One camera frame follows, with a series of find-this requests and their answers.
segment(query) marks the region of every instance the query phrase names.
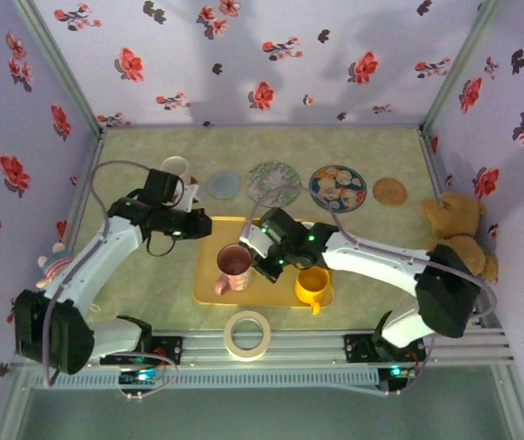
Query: yellow mug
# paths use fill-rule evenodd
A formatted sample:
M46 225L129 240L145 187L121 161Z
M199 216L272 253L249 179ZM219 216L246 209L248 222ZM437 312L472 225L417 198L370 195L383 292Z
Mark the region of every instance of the yellow mug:
M311 306L313 314L321 310L321 298L329 287L329 277L329 270L318 267L300 270L297 274L295 293Z

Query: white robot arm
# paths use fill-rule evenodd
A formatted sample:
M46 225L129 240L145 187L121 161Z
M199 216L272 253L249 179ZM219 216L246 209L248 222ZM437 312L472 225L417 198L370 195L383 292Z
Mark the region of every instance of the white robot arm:
M198 190L198 184L184 187L178 176L150 170L144 188L111 206L109 223L43 292L25 290L18 295L14 308L16 352L41 361L43 320L57 293L58 301L49 311L51 367L74 374L92 358L122 351L151 351L151 327L147 323L128 316L100 323L86 323L84 318L115 269L152 233L175 241L211 234L211 219L203 209L192 209Z
M42 359L42 326L51 299L49 364L68 374L81 370L89 359L122 351L151 351L151 326L129 316L88 324L84 317L93 298L121 262L141 243L159 232L175 240L197 239L212 232L203 209L192 209L198 186L179 185L178 176L150 170L142 190L115 202L106 225L44 292L22 291L16 298L16 352ZM354 243L334 225L302 224L273 208L257 225L245 229L242 246L250 249L253 267L275 282L285 265L300 269L321 266L346 270L393 284L414 297L409 307L386 313L374 333L376 349L387 353L437 332L460 337L479 288L455 275L432 269L412 259L434 260L467 271L448 247L434 251L383 247L359 237ZM360 247L357 243L370 245ZM367 249L388 249L405 256L392 258Z
M429 252L351 238L353 241L333 225L296 222L283 210L273 208L257 225L245 227L240 242L251 250L254 268L272 282L285 265L299 269L320 266L366 275L413 296L411 304L386 313L378 324L375 343L392 345L390 351L432 333L463 335L479 287L415 261L435 261L469 274L450 248L439 245ZM403 258L391 257L394 254Z

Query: brown teddy bear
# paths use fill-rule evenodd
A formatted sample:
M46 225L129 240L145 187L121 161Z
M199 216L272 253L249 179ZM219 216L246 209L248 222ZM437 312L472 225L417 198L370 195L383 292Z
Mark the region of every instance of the brown teddy bear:
M448 246L472 275L481 275L488 281L497 280L496 257L484 251L474 240L480 219L486 215L486 209L478 199L461 192L446 192L442 194L441 202L423 200L419 208L429 220L436 240L428 246L429 250L438 243Z

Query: stuffed toy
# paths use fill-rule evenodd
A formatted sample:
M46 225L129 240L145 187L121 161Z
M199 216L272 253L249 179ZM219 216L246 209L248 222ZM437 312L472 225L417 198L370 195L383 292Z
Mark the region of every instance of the stuffed toy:
M441 202L423 200L419 208L431 224L435 237L435 242L428 246L429 250L438 244L448 246L472 275L496 282L496 257L484 251L474 240L480 219L486 215L486 209L478 199L461 192L446 192L442 194Z
M36 283L36 287L44 287L54 280L73 260L72 252L67 250L62 243L55 243L52 247L52 255L49 257L39 257L38 265L44 272L45 278Z

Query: tape roll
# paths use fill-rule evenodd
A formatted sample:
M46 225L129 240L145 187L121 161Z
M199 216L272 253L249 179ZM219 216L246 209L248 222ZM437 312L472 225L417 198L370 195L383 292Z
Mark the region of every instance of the tape roll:
M256 322L262 329L262 340L260 344L254 348L244 350L237 346L234 342L232 333L237 323L241 321L250 320ZM227 351L234 359L241 360L242 362L252 362L258 360L264 356L270 347L270 324L267 319L260 313L244 310L238 312L227 321L224 328L224 344Z

